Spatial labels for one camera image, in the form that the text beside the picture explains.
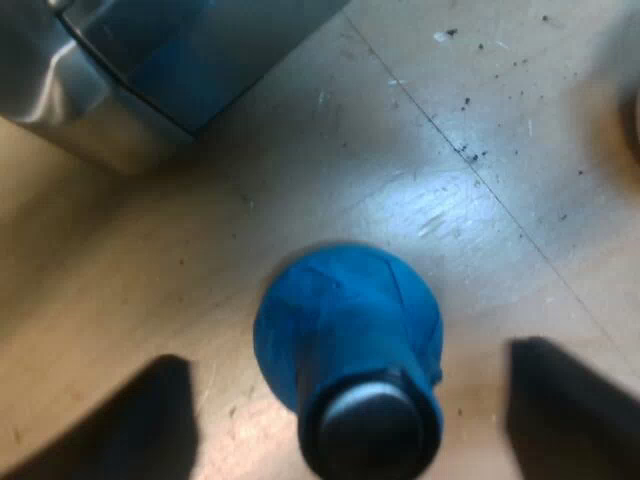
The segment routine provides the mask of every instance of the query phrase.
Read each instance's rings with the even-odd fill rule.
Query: metal surface
[[[116,84],[45,2],[0,3],[0,114],[81,157],[134,173],[190,137]]]
[[[327,407],[318,450],[333,479],[409,479],[420,463],[425,434],[405,392],[386,382],[356,385]]]
[[[61,18],[132,91],[191,133],[346,0],[75,0]]]

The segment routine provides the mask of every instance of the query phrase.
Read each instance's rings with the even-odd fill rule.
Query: stainless steel appliance
[[[0,115],[123,172],[171,156],[346,0],[0,0]]]

